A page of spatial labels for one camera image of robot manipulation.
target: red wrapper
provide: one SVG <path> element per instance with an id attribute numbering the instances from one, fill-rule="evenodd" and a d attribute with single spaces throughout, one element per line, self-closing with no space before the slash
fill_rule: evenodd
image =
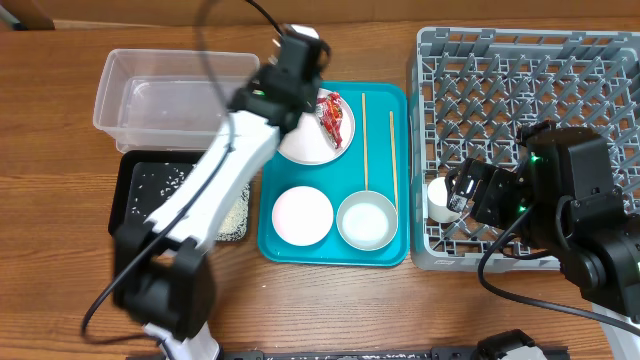
<path id="1" fill-rule="evenodd" d="M 342 124 L 341 100 L 340 94 L 333 92 L 326 97 L 319 98 L 316 104 L 316 116 L 320 121 L 320 126 L 327 139 L 336 149 L 340 148 L 342 144 L 342 137 L 340 137 L 340 125 Z"/>

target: wooden wall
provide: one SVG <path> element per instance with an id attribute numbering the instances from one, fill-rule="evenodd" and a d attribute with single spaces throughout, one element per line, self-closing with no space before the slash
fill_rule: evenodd
<path id="1" fill-rule="evenodd" d="M 192 25 L 202 0 L 38 0 L 56 20 Z M 640 15 L 640 0 L 257 0 L 281 23 L 535 19 Z M 264 24 L 243 0 L 220 0 L 209 24 Z"/>

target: plate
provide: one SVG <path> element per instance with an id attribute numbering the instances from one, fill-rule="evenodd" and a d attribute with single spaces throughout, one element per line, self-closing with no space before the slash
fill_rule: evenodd
<path id="1" fill-rule="evenodd" d="M 320 89 L 318 98 L 326 97 L 330 92 L 327 89 Z M 342 144 L 338 149 L 331 145 L 323 133 L 315 114 L 305 113 L 300 117 L 298 127 L 284 137 L 278 152 L 288 160 L 301 165 L 322 165 L 340 157 L 351 145 L 356 129 L 355 117 L 344 98 L 341 99 L 340 108 L 342 109 L 340 125 Z"/>

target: clear plastic bin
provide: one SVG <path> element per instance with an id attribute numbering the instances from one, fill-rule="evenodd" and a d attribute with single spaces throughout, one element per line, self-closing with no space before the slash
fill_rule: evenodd
<path id="1" fill-rule="evenodd" d="M 253 54 L 208 52 L 225 99 L 258 68 Z M 213 93 L 198 52 L 116 49 L 107 57 L 93 125 L 133 149 L 206 149 L 224 104 Z"/>

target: plastic container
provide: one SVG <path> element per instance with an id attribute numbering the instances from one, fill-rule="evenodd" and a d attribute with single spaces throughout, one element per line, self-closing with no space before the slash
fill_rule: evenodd
<path id="1" fill-rule="evenodd" d="M 253 54 L 207 52 L 228 99 L 258 68 Z M 202 150 L 216 134 L 224 104 L 189 50 L 111 51 L 100 78 L 93 125 L 121 152 Z"/>
<path id="2" fill-rule="evenodd" d="M 351 145 L 337 159 L 324 165 L 301 165 L 276 153 L 264 166 L 258 247 L 264 256 L 276 262 L 360 265 L 391 267 L 401 263 L 409 252 L 409 128 L 407 98 L 398 87 L 381 83 L 332 82 L 323 88 L 337 91 L 355 116 L 355 136 Z M 398 169 L 398 229 L 391 242 L 374 251 L 358 250 L 340 236 L 336 222 L 321 241 L 311 246 L 294 246 L 275 231 L 271 214 L 278 197 L 296 186 L 310 186 L 329 198 L 333 216 L 351 194 L 365 189 L 364 139 L 362 127 L 362 93 L 367 99 L 367 144 L 369 190 L 394 201 L 393 165 L 389 111 L 395 122 L 396 165 Z"/>
<path id="3" fill-rule="evenodd" d="M 412 134 L 411 255 L 425 270 L 476 271 L 501 230 L 469 210 L 428 220 L 427 184 L 466 157 L 513 169 L 520 125 L 552 119 L 607 139 L 627 212 L 640 212 L 640 33 L 424 28 L 409 63 Z M 520 243 L 516 255 L 530 253 Z M 557 269 L 553 258 L 494 254 L 486 271 Z"/>

